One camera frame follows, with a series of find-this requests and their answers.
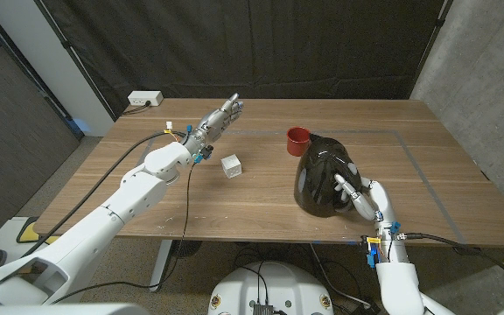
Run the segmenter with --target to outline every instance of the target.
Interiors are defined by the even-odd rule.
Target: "door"
[[[0,48],[0,227],[78,145],[34,84]]]

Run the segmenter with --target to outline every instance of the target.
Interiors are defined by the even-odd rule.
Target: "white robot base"
[[[260,262],[245,266],[258,271]],[[239,268],[217,284],[209,301],[208,314],[254,314],[259,312],[258,275]],[[267,261],[262,263],[260,274],[268,287],[268,305],[273,311],[284,314],[333,314],[332,301],[328,291],[318,279],[308,272],[285,262]],[[260,279],[259,301],[266,302],[266,290]]]

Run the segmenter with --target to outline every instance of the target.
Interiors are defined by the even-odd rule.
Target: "yellow object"
[[[39,234],[34,232],[34,223],[36,222],[29,224],[28,227],[24,229],[23,233],[18,239],[19,242],[35,242],[39,239]]]
[[[376,238],[376,237],[368,237],[367,238],[367,242],[374,243],[374,244],[380,244],[381,243],[381,239]]]
[[[23,233],[19,236],[18,241],[19,242],[37,242],[39,239],[39,234],[34,232],[34,223],[32,222],[29,224],[27,227],[24,228]],[[59,236],[50,236],[45,242],[48,244],[52,244],[55,242],[57,239],[59,239]]]
[[[46,243],[52,244],[53,242],[56,242],[60,237],[59,236],[50,236],[48,237],[47,240],[45,240]]]

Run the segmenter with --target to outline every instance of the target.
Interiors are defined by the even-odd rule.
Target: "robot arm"
[[[211,153],[214,141],[242,112],[238,94],[206,115],[183,143],[149,153],[120,188],[50,246],[0,267],[0,304],[48,305],[88,285],[106,248],[136,215],[155,206],[186,167]],[[74,301],[79,297],[70,297]]]
[[[399,224],[384,186],[375,180],[361,178],[361,184],[367,190],[373,207],[367,198],[361,192],[356,192],[343,177],[339,174],[334,177],[338,182],[336,191],[343,190],[342,199],[345,194],[349,195],[359,214],[374,221],[374,229],[381,245],[380,261],[375,267],[381,286],[382,303],[387,312],[391,315],[453,315],[451,311],[419,291],[416,267],[410,263],[403,241],[395,238]]]

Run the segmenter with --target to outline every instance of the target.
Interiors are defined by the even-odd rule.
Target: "red mug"
[[[295,157],[303,156],[311,145],[311,132],[307,128],[293,127],[287,130],[287,151]]]

